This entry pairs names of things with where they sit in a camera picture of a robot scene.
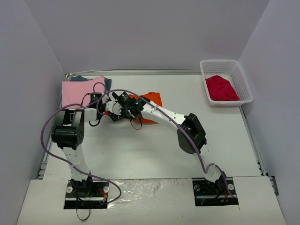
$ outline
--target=orange cloth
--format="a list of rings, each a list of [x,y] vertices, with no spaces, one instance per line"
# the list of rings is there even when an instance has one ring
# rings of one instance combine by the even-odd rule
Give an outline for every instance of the orange cloth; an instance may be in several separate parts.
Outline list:
[[[137,96],[129,95],[131,98],[137,99]],[[148,98],[153,101],[155,104],[163,107],[163,103],[161,102],[160,93],[159,92],[149,92],[148,94],[142,95],[142,97]],[[153,123],[152,120],[142,119],[143,123]]]

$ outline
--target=glossy white surface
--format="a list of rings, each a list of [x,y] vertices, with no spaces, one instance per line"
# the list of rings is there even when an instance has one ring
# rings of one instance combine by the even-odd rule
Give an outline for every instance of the glossy white surface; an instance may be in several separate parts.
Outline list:
[[[194,113],[206,131],[206,148],[227,176],[260,176],[239,108],[210,108],[200,75],[116,75],[112,89],[137,94],[160,92],[163,107]],[[203,177],[198,160],[182,151],[177,134],[160,125],[134,130],[128,120],[104,117],[97,127],[85,124],[82,150],[93,174],[108,179]],[[64,157],[52,144],[51,151]],[[70,178],[66,163],[49,157],[44,179]]]
[[[234,178],[240,205],[196,207],[191,179],[117,180],[123,195],[106,210],[91,210],[91,224],[284,225],[268,177]],[[67,180],[32,180],[18,225],[82,225],[75,210],[64,210]],[[118,190],[110,185],[109,199]],[[84,218],[87,210],[80,210]]]

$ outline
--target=red cloth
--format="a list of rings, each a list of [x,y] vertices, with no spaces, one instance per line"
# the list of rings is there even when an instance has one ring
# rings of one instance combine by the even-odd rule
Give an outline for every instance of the red cloth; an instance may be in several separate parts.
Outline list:
[[[210,98],[214,101],[239,101],[230,82],[218,75],[206,79]]]

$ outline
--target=dark blue fabric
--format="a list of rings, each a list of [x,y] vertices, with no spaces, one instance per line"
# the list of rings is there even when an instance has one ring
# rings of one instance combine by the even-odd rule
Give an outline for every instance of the dark blue fabric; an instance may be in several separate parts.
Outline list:
[[[70,78],[70,81],[89,81],[89,79],[79,75],[79,76],[72,76]],[[104,77],[104,81],[105,81],[105,89],[106,90],[111,90],[113,81],[109,78],[106,78],[106,77]]]

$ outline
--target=pink cloth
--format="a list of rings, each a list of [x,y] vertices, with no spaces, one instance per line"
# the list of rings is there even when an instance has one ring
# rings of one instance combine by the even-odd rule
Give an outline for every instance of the pink cloth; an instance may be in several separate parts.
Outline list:
[[[62,82],[62,106],[66,106],[72,103],[81,103],[83,97],[87,93],[93,92],[93,86],[95,83],[101,82],[105,85],[104,77],[99,76],[90,81],[63,81]],[[95,92],[103,92],[104,87],[101,84],[95,86]],[[83,105],[90,103],[90,96],[86,96],[83,101]],[[79,106],[71,107],[73,109],[80,108]]]

